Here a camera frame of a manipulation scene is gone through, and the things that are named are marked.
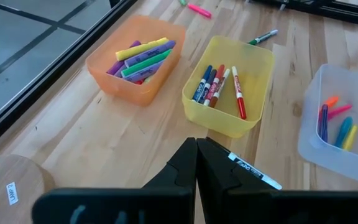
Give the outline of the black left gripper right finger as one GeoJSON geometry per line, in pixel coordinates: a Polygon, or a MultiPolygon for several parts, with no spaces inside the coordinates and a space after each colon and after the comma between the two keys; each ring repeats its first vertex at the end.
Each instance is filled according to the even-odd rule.
{"type": "Polygon", "coordinates": [[[197,181],[206,223],[267,223],[267,198],[257,196],[273,187],[263,175],[212,139],[198,139],[197,181]]]}

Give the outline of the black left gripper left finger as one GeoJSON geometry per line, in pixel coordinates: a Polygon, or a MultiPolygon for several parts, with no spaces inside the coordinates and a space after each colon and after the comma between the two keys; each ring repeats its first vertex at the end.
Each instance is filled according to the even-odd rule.
{"type": "Polygon", "coordinates": [[[163,169],[148,181],[144,188],[189,187],[196,183],[197,142],[187,138],[167,161],[163,169]]]}

